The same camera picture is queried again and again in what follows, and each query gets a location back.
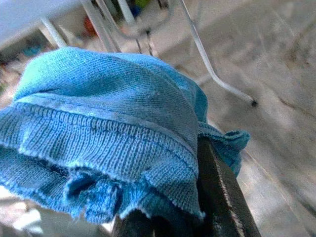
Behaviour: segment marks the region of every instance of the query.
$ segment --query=gray floor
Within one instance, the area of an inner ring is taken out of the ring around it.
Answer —
[[[218,75],[258,108],[204,76],[188,39],[160,56],[201,83],[211,121],[251,134],[238,181],[265,237],[316,236],[315,9],[314,0],[244,1],[200,30]]]

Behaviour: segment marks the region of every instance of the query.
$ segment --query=white metal leg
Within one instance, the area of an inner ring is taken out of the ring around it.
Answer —
[[[117,15],[118,12],[117,12],[117,10],[116,10],[114,4],[112,3],[112,0],[102,0],[102,1],[105,2],[105,4],[107,5],[109,11],[111,12],[111,14],[112,14],[113,16]]]
[[[97,35],[99,36],[102,44],[104,45],[105,49],[108,52],[115,52],[115,50],[113,49],[108,36],[106,35],[106,29],[102,23],[102,18],[100,13],[95,9],[95,7],[93,6],[92,2],[89,0],[81,0],[81,4],[84,8],[84,10],[86,11],[92,25],[93,28],[95,29]]]
[[[105,12],[107,14],[109,14],[111,16],[110,10],[108,9],[108,7],[106,6],[106,4],[104,3],[103,0],[96,0],[96,3],[98,4],[98,6],[100,7],[102,13],[105,15]],[[102,19],[102,25],[103,25],[103,29],[106,31],[106,33],[108,34],[110,40],[112,41],[112,43],[114,44],[114,47],[116,49],[116,52],[121,52],[121,49],[119,47],[119,44],[117,43],[117,41],[114,39],[109,27],[107,25],[105,25],[105,22],[107,21],[107,23],[110,25],[110,27],[113,27],[111,25],[111,23],[109,22],[108,17],[105,17],[105,19]]]
[[[46,17],[42,17],[41,21],[43,22],[43,24],[45,25],[45,27],[48,29],[49,33],[51,34],[51,36],[53,37],[53,39],[55,40],[57,46],[59,48],[62,47],[66,47],[67,44],[64,41],[64,39],[60,36],[60,34],[58,33],[58,31],[56,30],[56,28],[54,27],[54,25],[46,18]]]
[[[216,75],[216,73],[214,72],[214,69],[209,61],[209,58],[207,56],[207,53],[203,47],[203,44],[202,44],[202,41],[198,35],[198,31],[195,27],[195,24],[193,22],[193,20],[191,19],[190,17],[190,14],[189,14],[189,11],[187,9],[187,6],[186,4],[184,3],[184,0],[179,0],[180,2],[180,5],[182,6],[183,8],[183,11],[184,11],[184,14],[185,14],[185,17],[187,18],[188,22],[189,22],[189,25],[190,25],[190,29],[191,29],[191,34],[193,36],[193,39],[194,39],[194,42],[196,43],[196,46],[197,46],[197,49],[202,57],[202,60],[209,72],[209,74],[211,75],[211,77],[213,78],[213,80],[218,84],[220,85],[222,88],[228,90],[229,92],[235,94],[236,96],[240,97],[241,99],[251,103],[251,106],[256,106],[257,105],[257,102],[250,96],[250,95],[247,95],[243,92],[241,92],[240,90],[234,88],[233,86],[223,82],[222,80],[219,79],[219,77]]]
[[[127,22],[128,25],[131,25],[135,22],[134,16],[129,9],[129,6],[126,2],[126,0],[118,0],[118,4],[122,10],[123,16]]]

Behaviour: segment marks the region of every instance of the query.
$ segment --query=blue knit fabric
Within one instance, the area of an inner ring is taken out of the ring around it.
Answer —
[[[207,98],[154,57],[66,47],[26,68],[0,111],[0,184],[92,223],[134,209],[202,220],[198,136],[237,174],[243,131],[206,124]]]

